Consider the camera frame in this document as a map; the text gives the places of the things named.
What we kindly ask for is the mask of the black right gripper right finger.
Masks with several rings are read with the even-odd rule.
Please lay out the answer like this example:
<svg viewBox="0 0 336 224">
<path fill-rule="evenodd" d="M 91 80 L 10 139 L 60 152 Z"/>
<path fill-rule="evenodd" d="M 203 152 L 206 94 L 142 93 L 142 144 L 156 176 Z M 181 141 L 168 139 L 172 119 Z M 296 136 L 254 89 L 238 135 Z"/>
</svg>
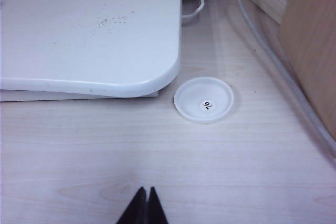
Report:
<svg viewBox="0 0 336 224">
<path fill-rule="evenodd" d="M 160 199 L 154 187 L 150 189 L 148 200 L 148 223 L 150 224 L 168 224 Z"/>
</svg>

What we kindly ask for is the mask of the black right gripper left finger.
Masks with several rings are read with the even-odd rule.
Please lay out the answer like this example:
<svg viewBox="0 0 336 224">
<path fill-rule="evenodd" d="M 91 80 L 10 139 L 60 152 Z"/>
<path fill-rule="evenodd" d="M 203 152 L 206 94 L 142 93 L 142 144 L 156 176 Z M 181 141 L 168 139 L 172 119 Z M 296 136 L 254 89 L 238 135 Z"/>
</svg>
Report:
<svg viewBox="0 0 336 224">
<path fill-rule="evenodd" d="M 117 224 L 132 223 L 144 224 L 146 223 L 147 212 L 147 198 L 146 190 L 140 187 L 136 192 L 126 209 L 118 219 Z"/>
</svg>

